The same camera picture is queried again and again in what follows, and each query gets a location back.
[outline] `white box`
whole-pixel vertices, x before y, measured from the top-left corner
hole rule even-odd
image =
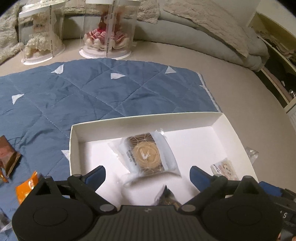
[[[163,129],[178,163],[181,177],[163,173],[124,186],[121,177],[128,170],[108,143],[112,140]],[[183,204],[198,194],[189,171],[198,166],[210,175],[211,164],[228,158],[239,179],[256,174],[231,124],[223,113],[191,112],[143,115],[97,120],[73,125],[70,136],[70,173],[82,175],[99,165],[106,180],[96,191],[116,207],[151,205],[163,185]]]

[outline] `orange snack package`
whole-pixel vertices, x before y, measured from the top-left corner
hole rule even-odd
[[[17,194],[17,200],[19,201],[20,204],[28,196],[30,191],[37,185],[37,183],[38,183],[38,175],[37,175],[37,172],[34,171],[32,176],[28,180],[26,180],[21,185],[15,188],[15,191]]]

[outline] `blue quilted mat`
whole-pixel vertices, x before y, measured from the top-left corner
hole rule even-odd
[[[0,136],[22,158],[0,186],[12,218],[15,187],[34,170],[65,180],[71,126],[85,121],[172,112],[220,111],[200,74],[152,62],[85,59],[0,77]],[[16,240],[13,232],[0,240]]]

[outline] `transparent cylinder box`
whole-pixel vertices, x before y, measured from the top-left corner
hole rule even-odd
[[[22,63],[45,62],[65,50],[63,44],[65,0],[27,3],[19,13]]]
[[[141,1],[86,0],[80,55],[122,59],[130,55]]]

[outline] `silver screw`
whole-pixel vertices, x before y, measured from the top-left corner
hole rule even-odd
[[[196,207],[191,204],[186,204],[181,207],[184,212],[193,212],[195,211]]]
[[[103,212],[110,212],[114,209],[115,207],[112,204],[103,204],[100,206],[100,210]]]

